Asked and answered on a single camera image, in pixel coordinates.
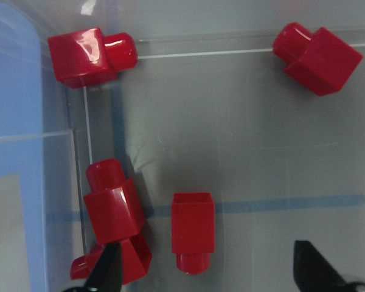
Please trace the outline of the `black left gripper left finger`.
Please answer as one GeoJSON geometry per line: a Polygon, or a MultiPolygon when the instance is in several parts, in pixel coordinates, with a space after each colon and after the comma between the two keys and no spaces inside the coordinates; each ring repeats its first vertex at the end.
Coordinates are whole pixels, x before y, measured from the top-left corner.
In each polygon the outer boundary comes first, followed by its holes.
{"type": "Polygon", "coordinates": [[[120,292],[123,285],[122,249],[120,243],[110,243],[98,259],[94,269],[80,287],[64,292],[120,292]]]}

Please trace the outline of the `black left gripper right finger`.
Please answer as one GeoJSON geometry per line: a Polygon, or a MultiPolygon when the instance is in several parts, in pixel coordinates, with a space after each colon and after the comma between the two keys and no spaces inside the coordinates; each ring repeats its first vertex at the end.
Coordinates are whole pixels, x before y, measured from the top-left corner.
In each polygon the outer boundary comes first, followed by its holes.
{"type": "Polygon", "coordinates": [[[347,282],[310,241],[296,240],[293,279],[299,291],[365,291],[365,282],[347,282]]]}

